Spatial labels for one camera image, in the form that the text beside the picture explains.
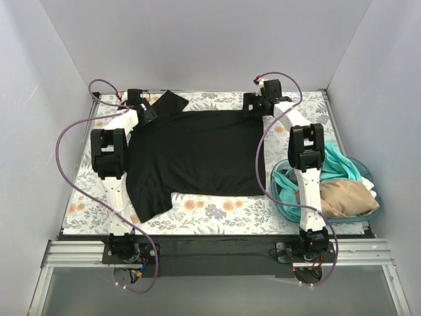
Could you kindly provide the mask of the black t shirt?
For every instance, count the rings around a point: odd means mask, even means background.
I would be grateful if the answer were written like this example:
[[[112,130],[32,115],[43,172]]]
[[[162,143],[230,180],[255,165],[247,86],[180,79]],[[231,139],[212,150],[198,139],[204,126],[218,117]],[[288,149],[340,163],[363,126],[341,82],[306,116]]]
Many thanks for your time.
[[[152,105],[157,118],[131,133],[126,189],[142,222],[169,211],[174,192],[260,196],[265,188],[262,118],[187,104],[166,91]]]

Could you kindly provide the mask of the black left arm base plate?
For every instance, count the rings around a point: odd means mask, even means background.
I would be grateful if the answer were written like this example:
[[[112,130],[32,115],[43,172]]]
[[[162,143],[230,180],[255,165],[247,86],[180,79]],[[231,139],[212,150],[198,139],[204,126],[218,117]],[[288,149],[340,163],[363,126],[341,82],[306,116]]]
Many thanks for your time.
[[[140,242],[134,234],[115,236],[110,234],[105,242],[102,263],[104,264],[143,264],[146,261],[155,264],[155,256],[160,254],[161,246]]]

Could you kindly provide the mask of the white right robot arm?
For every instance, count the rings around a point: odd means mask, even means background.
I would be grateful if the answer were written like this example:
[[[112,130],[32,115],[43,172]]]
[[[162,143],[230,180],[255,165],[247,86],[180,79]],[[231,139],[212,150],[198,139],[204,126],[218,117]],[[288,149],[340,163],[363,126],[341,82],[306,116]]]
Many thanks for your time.
[[[300,204],[290,204],[301,209],[299,222],[301,234],[318,234],[326,230],[322,217],[320,174],[325,158],[324,129],[321,124],[311,123],[295,106],[289,106],[286,98],[267,99],[255,93],[243,94],[243,114],[275,115],[289,129],[288,161],[297,177]]]

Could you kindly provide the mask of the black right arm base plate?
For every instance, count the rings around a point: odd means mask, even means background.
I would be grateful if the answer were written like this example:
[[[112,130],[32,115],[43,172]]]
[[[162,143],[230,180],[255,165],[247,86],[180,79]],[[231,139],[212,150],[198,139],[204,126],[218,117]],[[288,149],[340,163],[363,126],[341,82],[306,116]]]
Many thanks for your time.
[[[274,257],[280,263],[333,263],[336,256],[335,244],[330,241],[326,228],[299,234],[290,241],[277,242]]]

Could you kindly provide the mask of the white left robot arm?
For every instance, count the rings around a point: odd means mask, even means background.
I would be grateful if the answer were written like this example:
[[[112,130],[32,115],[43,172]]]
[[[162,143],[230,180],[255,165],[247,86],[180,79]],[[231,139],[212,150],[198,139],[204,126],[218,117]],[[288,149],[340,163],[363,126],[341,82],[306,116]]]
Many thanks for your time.
[[[114,209],[110,216],[109,233],[117,236],[131,234],[134,230],[124,222],[130,219],[126,212],[129,200],[126,173],[130,168],[128,136],[135,127],[143,126],[157,117],[144,97],[138,101],[126,97],[123,104],[130,109],[120,110],[118,116],[104,127],[94,128],[90,136],[92,168],[101,179],[107,204]]]

